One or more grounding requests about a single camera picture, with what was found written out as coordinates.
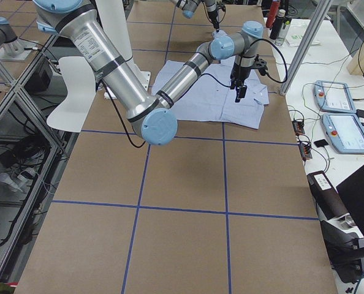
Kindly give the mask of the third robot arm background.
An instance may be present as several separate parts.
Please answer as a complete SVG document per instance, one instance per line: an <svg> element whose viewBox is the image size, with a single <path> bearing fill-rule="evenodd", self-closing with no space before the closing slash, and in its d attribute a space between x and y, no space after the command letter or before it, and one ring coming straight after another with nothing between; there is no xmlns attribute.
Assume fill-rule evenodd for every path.
<svg viewBox="0 0 364 294"><path fill-rule="evenodd" d="M30 54L25 45L26 42L16 35L7 19L0 17L0 60L24 61Z"/></svg>

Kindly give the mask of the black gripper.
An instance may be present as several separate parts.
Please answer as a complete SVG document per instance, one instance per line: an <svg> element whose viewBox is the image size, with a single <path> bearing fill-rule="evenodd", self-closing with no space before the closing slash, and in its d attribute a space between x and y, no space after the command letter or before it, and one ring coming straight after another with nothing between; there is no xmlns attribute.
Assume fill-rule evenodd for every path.
<svg viewBox="0 0 364 294"><path fill-rule="evenodd" d="M210 22L212 25L214 25L215 31L219 32L219 13L218 8L215 7L214 9L207 9L208 18L210 19Z"/></svg>
<svg viewBox="0 0 364 294"><path fill-rule="evenodd" d="M230 88L236 90L235 102L240 102L245 98L247 86L245 86L245 80L251 73L251 67L243 67L237 63L233 64L230 74Z"/></svg>

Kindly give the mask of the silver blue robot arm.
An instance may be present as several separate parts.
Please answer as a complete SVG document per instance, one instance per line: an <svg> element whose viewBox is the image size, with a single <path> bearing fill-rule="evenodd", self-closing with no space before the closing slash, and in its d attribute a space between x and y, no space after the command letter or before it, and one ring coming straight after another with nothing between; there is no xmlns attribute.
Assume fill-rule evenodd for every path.
<svg viewBox="0 0 364 294"><path fill-rule="evenodd" d="M173 3L176 8L179 8L182 11L183 16L188 19L194 16L195 11L199 5L203 3L206 15L210 23L213 25L215 32L220 31L220 21L218 14L220 5L218 5L215 0L170 0L170 2Z"/></svg>
<svg viewBox="0 0 364 294"><path fill-rule="evenodd" d="M213 61L235 57L231 87L243 98L244 81L256 68L257 42L264 27L247 21L235 34L201 44L190 60L154 95L148 94L138 68L120 53L131 45L121 1L35 1L38 29L73 42L92 68L126 109L134 132L151 145L165 145L175 136L178 123L174 104L204 74Z"/></svg>

